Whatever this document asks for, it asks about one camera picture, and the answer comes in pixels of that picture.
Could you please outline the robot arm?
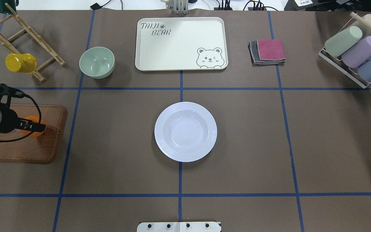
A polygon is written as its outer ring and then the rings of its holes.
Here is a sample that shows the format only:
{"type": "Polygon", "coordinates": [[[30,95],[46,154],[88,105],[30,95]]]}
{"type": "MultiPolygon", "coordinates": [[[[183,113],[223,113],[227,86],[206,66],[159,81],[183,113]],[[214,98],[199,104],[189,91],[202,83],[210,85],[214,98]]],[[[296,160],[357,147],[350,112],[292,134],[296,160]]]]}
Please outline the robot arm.
{"type": "Polygon", "coordinates": [[[14,130],[44,132],[46,125],[32,120],[20,118],[14,110],[0,107],[0,133],[6,134],[14,130]]]}

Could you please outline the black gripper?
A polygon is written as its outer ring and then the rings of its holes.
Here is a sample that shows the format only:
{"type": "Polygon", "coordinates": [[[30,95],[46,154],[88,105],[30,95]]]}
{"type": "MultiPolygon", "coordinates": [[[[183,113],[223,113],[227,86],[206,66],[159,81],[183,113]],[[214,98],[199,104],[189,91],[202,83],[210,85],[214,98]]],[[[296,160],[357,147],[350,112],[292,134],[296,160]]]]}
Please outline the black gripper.
{"type": "Polygon", "coordinates": [[[0,133],[9,133],[14,129],[31,132],[43,132],[46,129],[46,125],[44,124],[34,123],[32,120],[19,118],[17,113],[12,109],[2,108],[0,111],[2,115],[0,133]]]}

